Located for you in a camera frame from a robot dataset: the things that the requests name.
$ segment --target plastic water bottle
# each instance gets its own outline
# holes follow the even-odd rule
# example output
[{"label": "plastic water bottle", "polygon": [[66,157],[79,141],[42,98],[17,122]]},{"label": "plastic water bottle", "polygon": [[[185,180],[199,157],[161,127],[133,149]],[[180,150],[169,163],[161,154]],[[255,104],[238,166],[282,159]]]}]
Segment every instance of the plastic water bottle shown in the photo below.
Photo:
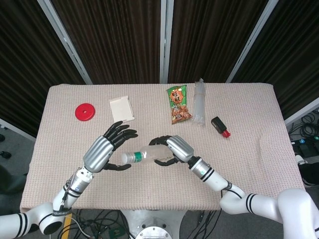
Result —
[{"label": "plastic water bottle", "polygon": [[147,145],[142,147],[139,152],[123,153],[122,161],[127,163],[150,163],[154,160],[167,161],[174,158],[172,151],[165,145]]}]

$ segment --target red cap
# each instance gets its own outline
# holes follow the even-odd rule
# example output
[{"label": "red cap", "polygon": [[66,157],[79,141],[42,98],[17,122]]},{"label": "red cap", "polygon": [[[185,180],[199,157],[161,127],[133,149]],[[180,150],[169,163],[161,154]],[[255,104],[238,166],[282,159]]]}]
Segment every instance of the red cap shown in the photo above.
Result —
[{"label": "red cap", "polygon": [[228,132],[227,130],[225,130],[222,135],[225,137],[225,138],[228,138],[230,136],[230,132]]},{"label": "red cap", "polygon": [[93,118],[95,114],[95,109],[93,105],[89,103],[84,103],[79,105],[75,110],[75,116],[80,121],[87,121]]}]

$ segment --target transparent plastic sleeve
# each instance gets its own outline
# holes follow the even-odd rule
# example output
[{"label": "transparent plastic sleeve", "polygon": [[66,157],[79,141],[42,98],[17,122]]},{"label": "transparent plastic sleeve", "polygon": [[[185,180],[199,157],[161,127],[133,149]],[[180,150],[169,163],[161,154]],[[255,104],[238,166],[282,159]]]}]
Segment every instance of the transparent plastic sleeve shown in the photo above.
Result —
[{"label": "transparent plastic sleeve", "polygon": [[195,82],[193,122],[205,126],[205,83],[202,78]]}]

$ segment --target metal frame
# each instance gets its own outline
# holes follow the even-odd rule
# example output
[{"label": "metal frame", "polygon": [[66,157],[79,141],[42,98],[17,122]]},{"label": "metal frame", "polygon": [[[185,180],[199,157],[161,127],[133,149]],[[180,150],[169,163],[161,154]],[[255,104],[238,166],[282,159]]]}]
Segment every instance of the metal frame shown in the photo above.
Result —
[{"label": "metal frame", "polygon": [[92,85],[92,81],[78,55],[75,47],[66,32],[58,14],[56,13],[54,6],[52,5],[50,0],[37,0],[40,7],[42,8],[44,14],[48,18],[49,22],[51,23],[53,29],[55,30],[56,34],[58,35],[62,45],[64,46],[65,50],[69,54],[73,64],[75,65],[76,69],[79,71],[80,75],[82,76],[84,82],[87,85]]},{"label": "metal frame", "polygon": [[159,82],[167,84],[174,0],[160,1]]},{"label": "metal frame", "polygon": [[238,69],[240,68],[241,64],[245,60],[248,52],[250,51],[252,45],[254,44],[255,40],[257,39],[257,37],[258,37],[259,33],[261,32],[262,28],[264,27],[265,23],[267,22],[270,14],[273,12],[274,8],[276,7],[278,1],[279,0],[269,0],[268,1],[267,5],[265,6],[264,11],[262,12],[258,22],[256,23],[254,30],[250,34],[250,37],[248,38],[246,45],[245,45],[243,51],[241,52],[233,70],[231,71],[230,75],[228,76],[226,83],[230,83],[234,79]]},{"label": "metal frame", "polygon": [[311,103],[309,103],[308,105],[303,107],[301,110],[297,111],[292,116],[287,118],[285,120],[285,125],[286,126],[291,125],[293,122],[299,120],[302,116],[304,116],[304,115],[308,114],[309,112],[317,109],[318,107],[319,107],[319,98],[315,99],[314,101],[312,101]]},{"label": "metal frame", "polygon": [[30,139],[31,141],[35,142],[35,137],[31,136],[30,134],[22,131],[21,129],[15,127],[14,125],[8,123],[7,121],[4,121],[3,119],[0,119],[0,124],[4,127],[11,129],[12,131],[21,134],[22,136],[26,137],[27,139]]}]

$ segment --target snack packaging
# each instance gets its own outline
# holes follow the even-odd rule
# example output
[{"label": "snack packaging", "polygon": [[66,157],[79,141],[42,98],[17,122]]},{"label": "snack packaging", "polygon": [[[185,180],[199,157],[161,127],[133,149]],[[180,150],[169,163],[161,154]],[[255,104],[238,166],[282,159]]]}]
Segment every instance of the snack packaging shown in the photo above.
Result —
[{"label": "snack packaging", "polygon": [[174,86],[167,90],[171,108],[171,123],[175,124],[191,118],[186,100],[186,85]]}]

